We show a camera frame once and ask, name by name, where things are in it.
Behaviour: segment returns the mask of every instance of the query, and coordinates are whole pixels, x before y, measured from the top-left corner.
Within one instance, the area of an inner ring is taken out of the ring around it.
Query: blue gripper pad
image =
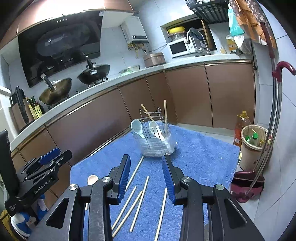
[[[165,184],[168,190],[168,196],[173,204],[175,204],[176,196],[175,196],[175,186],[170,174],[170,170],[168,168],[168,164],[165,160],[165,157],[162,157],[162,166],[163,166],[163,176],[165,178]]]
[[[124,198],[124,194],[126,192],[126,184],[128,183],[128,176],[129,176],[130,169],[131,169],[131,158],[130,156],[128,156],[128,159],[126,160],[126,164],[122,172],[120,183],[118,185],[119,203],[121,203],[121,200]]]
[[[61,154],[61,151],[59,150],[59,148],[55,148],[55,149],[51,150],[50,152],[48,152],[47,154],[45,154],[44,156],[42,156],[39,163],[42,166],[46,165],[47,163],[49,163],[50,161],[55,159],[59,154]]]

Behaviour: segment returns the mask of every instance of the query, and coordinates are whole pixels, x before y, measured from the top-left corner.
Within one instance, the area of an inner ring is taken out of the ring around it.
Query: microwave
[[[190,40],[189,44],[186,43],[186,37],[167,44],[172,58],[196,53],[197,48],[200,47],[200,41],[191,36],[188,37]]]

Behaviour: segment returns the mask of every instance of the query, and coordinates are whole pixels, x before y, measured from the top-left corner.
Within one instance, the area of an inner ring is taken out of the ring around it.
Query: white countertop
[[[18,136],[15,137],[13,141],[10,142],[10,149],[13,151],[23,140],[25,140],[31,133],[37,130],[39,127],[44,125],[46,122],[54,118],[56,115],[61,113],[62,111],[68,109],[69,107],[75,105],[76,103],[92,96],[104,89],[112,87],[114,85],[118,85],[122,82],[125,82],[129,79],[137,78],[139,76],[143,76],[146,74],[150,74],[156,71],[179,67],[182,65],[200,63],[200,62],[208,62],[208,61],[220,61],[220,60],[239,60],[239,59],[251,59],[250,56],[241,55],[237,56],[236,54],[215,54],[215,55],[208,55],[208,56],[200,56],[200,57],[185,57],[173,60],[172,62],[166,63],[164,65],[158,65],[154,67],[150,67],[147,69],[141,69],[139,71],[119,76],[113,79],[110,79],[106,82],[101,84],[95,85],[89,89],[86,89],[79,94],[76,94],[69,98],[68,100],[62,102],[61,104],[55,106],[50,111],[46,112],[42,117],[34,121],[30,124],[26,129],[24,129]]]

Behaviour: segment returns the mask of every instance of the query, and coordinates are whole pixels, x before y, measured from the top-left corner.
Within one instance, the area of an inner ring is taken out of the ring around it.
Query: chopstick
[[[116,224],[118,223],[118,221],[120,220],[120,218],[121,218],[121,216],[122,216],[124,210],[126,209],[128,203],[129,203],[129,201],[131,200],[131,197],[133,196],[133,193],[135,192],[136,188],[137,188],[137,186],[135,186],[135,187],[133,188],[131,194],[129,195],[128,200],[127,200],[126,203],[124,204],[124,206],[123,206],[123,208],[122,208],[120,214],[118,215],[116,221],[114,222],[114,224],[113,224],[113,226],[112,226],[112,229],[111,229],[112,231],[113,231],[113,229],[115,228],[115,226],[116,226]]]
[[[163,212],[165,210],[165,201],[166,201],[167,192],[168,192],[168,189],[165,188],[165,194],[163,196],[163,205],[161,207],[160,218],[159,218],[158,227],[157,227],[157,231],[156,231],[156,235],[155,235],[154,241],[157,241],[157,239],[158,239],[158,235],[159,235],[159,231],[160,231],[160,227],[161,227],[161,222],[163,220]]]
[[[164,105],[165,105],[165,137],[167,134],[167,122],[168,122],[168,117],[167,117],[167,112],[166,112],[166,100],[164,100]]]
[[[138,214],[139,214],[139,211],[140,211],[140,207],[141,207],[141,204],[142,204],[142,201],[143,201],[143,198],[144,198],[144,194],[145,194],[145,191],[146,191],[146,188],[147,188],[148,180],[149,180],[149,176],[147,176],[147,178],[146,178],[145,186],[144,186],[144,189],[143,189],[143,194],[141,196],[141,199],[140,199],[140,202],[139,202],[135,217],[133,218],[133,223],[131,225],[130,232],[133,231],[133,228],[134,228],[134,226],[136,224],[136,220],[137,220],[137,217],[138,217]]]
[[[150,120],[154,121],[151,117],[151,115],[149,114],[149,112],[146,110],[145,106],[143,104],[141,104],[142,108],[144,109],[144,111],[146,112],[146,114],[150,117]]]
[[[112,237],[114,238],[115,235],[118,233],[118,231],[120,230],[120,228],[122,227],[122,225],[124,224],[124,222],[126,221],[126,219],[128,218],[128,216],[130,215],[130,213],[132,212],[133,208],[135,207],[135,205],[137,204],[137,202],[139,201],[140,197],[142,196],[143,191],[140,191],[139,195],[137,196],[136,200],[134,201],[133,205],[131,206],[131,208],[129,209],[128,213],[125,215],[125,217],[123,218],[123,220],[121,221],[121,223],[119,224],[119,226],[117,227],[117,229],[115,230],[115,232],[112,234]]]
[[[129,185],[131,184],[131,181],[133,180],[133,178],[134,178],[134,176],[135,176],[137,170],[139,169],[139,167],[140,167],[140,165],[141,165],[143,159],[144,159],[144,156],[141,157],[141,159],[140,159],[140,161],[139,161],[139,163],[138,163],[136,169],[134,170],[134,172],[133,172],[133,174],[132,174],[132,176],[131,176],[131,179],[128,181],[128,183],[127,183],[127,185],[126,185],[126,190],[128,189]]]

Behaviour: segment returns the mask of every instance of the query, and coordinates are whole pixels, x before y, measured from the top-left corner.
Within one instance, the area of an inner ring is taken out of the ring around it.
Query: trash can
[[[249,172],[253,171],[257,165],[257,162],[260,158],[261,151],[263,148],[254,146],[248,143],[245,139],[246,136],[252,136],[254,131],[258,134],[258,140],[265,140],[267,135],[267,129],[258,125],[248,125],[242,129],[241,138],[242,138],[242,158],[239,162],[239,166],[243,171]]]

